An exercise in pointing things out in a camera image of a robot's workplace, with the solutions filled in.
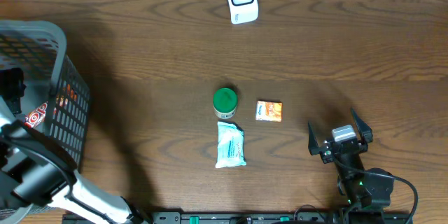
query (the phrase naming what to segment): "orange and white box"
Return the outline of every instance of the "orange and white box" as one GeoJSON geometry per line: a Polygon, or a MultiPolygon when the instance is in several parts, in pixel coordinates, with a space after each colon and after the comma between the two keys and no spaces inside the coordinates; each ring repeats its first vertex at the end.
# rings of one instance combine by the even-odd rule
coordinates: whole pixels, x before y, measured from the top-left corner
{"type": "Polygon", "coordinates": [[[281,102],[257,101],[256,120],[281,122],[281,102]]]}

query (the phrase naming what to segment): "gray plastic basket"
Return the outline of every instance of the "gray plastic basket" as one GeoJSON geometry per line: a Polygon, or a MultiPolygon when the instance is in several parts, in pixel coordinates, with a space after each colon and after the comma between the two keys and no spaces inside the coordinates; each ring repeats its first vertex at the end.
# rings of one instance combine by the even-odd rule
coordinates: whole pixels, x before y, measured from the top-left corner
{"type": "MultiPolygon", "coordinates": [[[[90,91],[66,55],[67,39],[44,21],[0,21],[0,70],[20,67],[27,86],[21,99],[28,114],[47,102],[44,122],[36,127],[56,140],[81,164],[87,134],[90,91]]],[[[0,219],[11,211],[0,211],[0,219]]]]}

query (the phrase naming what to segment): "wood grain surface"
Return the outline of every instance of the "wood grain surface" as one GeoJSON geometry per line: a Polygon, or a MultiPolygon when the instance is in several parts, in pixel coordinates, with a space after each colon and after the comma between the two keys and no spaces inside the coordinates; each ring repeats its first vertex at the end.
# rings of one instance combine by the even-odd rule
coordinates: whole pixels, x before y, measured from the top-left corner
{"type": "MultiPolygon", "coordinates": [[[[338,207],[333,164],[307,150],[352,123],[374,131],[366,168],[419,191],[415,223],[448,218],[448,0],[259,0],[230,24],[226,0],[0,0],[0,18],[48,20],[94,98],[83,175],[150,211],[338,207]],[[234,85],[246,167],[215,169],[214,91],[234,85]],[[258,99],[283,121],[255,121],[258,99]]],[[[410,211],[395,182],[390,210],[410,211]]],[[[61,211],[26,223],[59,223],[61,211]]]]}

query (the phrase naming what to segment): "green lid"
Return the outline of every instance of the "green lid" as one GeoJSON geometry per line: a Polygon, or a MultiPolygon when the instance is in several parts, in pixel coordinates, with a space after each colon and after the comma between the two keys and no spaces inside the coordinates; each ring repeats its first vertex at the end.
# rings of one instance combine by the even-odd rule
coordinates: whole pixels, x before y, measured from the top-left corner
{"type": "Polygon", "coordinates": [[[213,96],[213,106],[220,113],[232,112],[238,104],[238,97],[230,88],[221,88],[213,96]]]}

